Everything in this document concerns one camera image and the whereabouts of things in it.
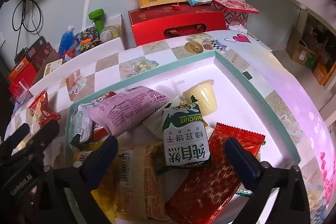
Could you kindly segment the brown bread packet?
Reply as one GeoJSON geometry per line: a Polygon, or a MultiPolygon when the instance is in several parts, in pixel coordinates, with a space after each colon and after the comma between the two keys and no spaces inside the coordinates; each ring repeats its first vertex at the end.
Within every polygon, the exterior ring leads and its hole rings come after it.
{"type": "Polygon", "coordinates": [[[121,173],[116,217],[124,221],[169,221],[163,178],[156,173],[165,159],[163,143],[120,148],[118,156],[121,173]]]}

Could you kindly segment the red yellow snack bag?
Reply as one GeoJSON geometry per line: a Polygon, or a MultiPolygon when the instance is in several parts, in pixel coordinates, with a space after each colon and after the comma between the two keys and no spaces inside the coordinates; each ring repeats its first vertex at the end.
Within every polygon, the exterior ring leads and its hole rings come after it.
{"type": "Polygon", "coordinates": [[[46,89],[34,98],[29,106],[29,111],[33,116],[33,120],[36,121],[40,127],[43,127],[51,120],[58,121],[60,119],[60,115],[52,112],[49,108],[49,98],[46,89]]]}

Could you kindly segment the long red foil packet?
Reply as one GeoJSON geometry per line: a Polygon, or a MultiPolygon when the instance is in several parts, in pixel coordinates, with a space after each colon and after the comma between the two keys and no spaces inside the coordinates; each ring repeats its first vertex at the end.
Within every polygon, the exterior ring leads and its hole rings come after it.
{"type": "Polygon", "coordinates": [[[217,123],[209,141],[212,161],[193,169],[165,204],[166,214],[176,223],[211,223],[230,202],[241,181],[224,153],[224,143],[234,137],[256,156],[265,136],[217,123]]]}

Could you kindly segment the pink snack pack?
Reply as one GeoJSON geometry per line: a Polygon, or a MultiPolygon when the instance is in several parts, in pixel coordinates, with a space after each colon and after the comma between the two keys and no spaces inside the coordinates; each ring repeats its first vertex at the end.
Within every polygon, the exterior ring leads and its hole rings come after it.
{"type": "Polygon", "coordinates": [[[117,93],[93,107],[90,118],[115,137],[134,128],[166,104],[167,96],[144,86],[117,93]]]}

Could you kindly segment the green white biscuit packet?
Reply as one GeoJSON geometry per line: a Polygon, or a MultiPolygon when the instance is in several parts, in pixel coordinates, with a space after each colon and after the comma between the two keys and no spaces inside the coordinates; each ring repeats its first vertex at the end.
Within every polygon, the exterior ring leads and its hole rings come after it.
{"type": "Polygon", "coordinates": [[[162,129],[165,162],[156,169],[157,175],[172,169],[200,168],[211,162],[206,126],[195,98],[164,109],[162,129]]]}

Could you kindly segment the yellow jelly cup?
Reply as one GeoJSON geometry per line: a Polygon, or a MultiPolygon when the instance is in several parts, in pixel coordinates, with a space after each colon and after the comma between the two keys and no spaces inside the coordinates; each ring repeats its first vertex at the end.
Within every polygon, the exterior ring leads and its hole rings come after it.
{"type": "Polygon", "coordinates": [[[218,108],[213,84],[214,80],[205,80],[182,93],[183,98],[189,102],[192,101],[191,97],[197,100],[202,116],[210,115],[218,108]]]}

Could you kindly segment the yellow cake packet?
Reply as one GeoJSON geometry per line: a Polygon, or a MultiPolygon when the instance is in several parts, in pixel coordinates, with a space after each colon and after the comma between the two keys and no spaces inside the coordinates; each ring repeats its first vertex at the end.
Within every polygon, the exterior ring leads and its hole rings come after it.
{"type": "Polygon", "coordinates": [[[121,174],[121,158],[118,155],[118,141],[108,137],[76,152],[73,166],[85,166],[87,182],[96,188],[91,190],[92,197],[110,223],[116,223],[118,185],[121,174]]]}

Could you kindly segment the green foil snack packet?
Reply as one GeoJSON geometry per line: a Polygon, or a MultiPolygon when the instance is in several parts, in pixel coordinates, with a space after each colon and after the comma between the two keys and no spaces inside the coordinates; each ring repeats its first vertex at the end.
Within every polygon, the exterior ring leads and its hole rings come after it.
{"type": "Polygon", "coordinates": [[[92,103],[80,104],[70,119],[70,144],[80,149],[87,144],[93,134],[93,120],[90,118],[92,103]]]}

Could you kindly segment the clear plastic box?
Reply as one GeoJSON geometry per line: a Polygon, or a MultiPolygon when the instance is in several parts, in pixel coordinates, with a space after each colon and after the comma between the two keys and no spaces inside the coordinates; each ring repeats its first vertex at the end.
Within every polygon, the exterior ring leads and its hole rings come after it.
{"type": "Polygon", "coordinates": [[[33,95],[29,91],[29,88],[30,86],[25,80],[20,80],[17,84],[10,85],[10,101],[14,105],[13,112],[16,112],[22,105],[24,105],[28,100],[33,97],[33,95]]]}

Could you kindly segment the white tray teal rim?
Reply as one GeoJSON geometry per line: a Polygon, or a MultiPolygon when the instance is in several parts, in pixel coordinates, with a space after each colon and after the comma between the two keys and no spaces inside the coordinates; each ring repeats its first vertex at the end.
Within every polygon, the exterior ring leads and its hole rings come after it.
{"type": "Polygon", "coordinates": [[[89,160],[83,122],[108,135],[111,161],[92,195],[105,222],[212,223],[223,210],[257,222],[269,194],[294,189],[298,151],[268,102],[216,52],[177,60],[91,93],[84,79],[66,125],[66,160],[89,160]]]}

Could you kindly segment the brown cardboard box on floor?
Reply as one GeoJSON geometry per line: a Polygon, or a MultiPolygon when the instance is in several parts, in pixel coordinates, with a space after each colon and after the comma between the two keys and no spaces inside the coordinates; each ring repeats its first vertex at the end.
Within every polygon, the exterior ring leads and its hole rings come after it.
{"type": "Polygon", "coordinates": [[[293,61],[312,69],[317,57],[313,52],[315,46],[312,35],[305,34],[302,38],[299,30],[293,27],[285,50],[293,61]]]}

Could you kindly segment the blue bead bottle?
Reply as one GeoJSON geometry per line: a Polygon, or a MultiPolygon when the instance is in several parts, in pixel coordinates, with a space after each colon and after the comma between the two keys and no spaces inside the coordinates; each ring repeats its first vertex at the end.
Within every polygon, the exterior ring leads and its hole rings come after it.
{"type": "Polygon", "coordinates": [[[60,41],[58,54],[61,58],[63,58],[63,56],[68,52],[74,41],[74,26],[69,25],[67,31],[63,34],[60,41]]]}

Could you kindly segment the white cardboard storage box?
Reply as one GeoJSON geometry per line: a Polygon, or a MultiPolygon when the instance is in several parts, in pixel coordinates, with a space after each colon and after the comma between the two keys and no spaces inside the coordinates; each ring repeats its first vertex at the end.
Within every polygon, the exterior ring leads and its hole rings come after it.
{"type": "Polygon", "coordinates": [[[84,68],[87,65],[90,65],[104,57],[124,51],[125,46],[123,40],[125,39],[125,35],[123,34],[123,28],[121,30],[122,32],[120,37],[112,39],[108,42],[104,42],[103,44],[96,46],[91,50],[78,55],[77,57],[74,57],[70,61],[65,62],[60,67],[50,72],[48,75],[43,77],[36,84],[29,88],[30,93],[33,96],[36,96],[42,90],[54,85],[58,80],[66,78],[72,72],[84,68]]]}

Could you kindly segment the red patterned lidded box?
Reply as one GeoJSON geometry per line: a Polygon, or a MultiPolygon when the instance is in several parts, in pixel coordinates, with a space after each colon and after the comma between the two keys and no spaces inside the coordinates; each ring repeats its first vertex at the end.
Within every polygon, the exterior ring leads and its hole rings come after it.
{"type": "Polygon", "coordinates": [[[241,25],[246,28],[249,14],[258,14],[259,10],[242,0],[212,0],[214,8],[224,12],[226,28],[241,25]]]}

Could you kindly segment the white wall socket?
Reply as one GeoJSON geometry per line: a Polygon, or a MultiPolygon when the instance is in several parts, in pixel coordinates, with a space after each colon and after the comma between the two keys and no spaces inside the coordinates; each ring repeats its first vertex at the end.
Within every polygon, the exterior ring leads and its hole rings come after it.
{"type": "Polygon", "coordinates": [[[3,36],[3,33],[0,32],[0,48],[3,47],[3,44],[5,43],[6,39],[5,37],[3,36]]]}

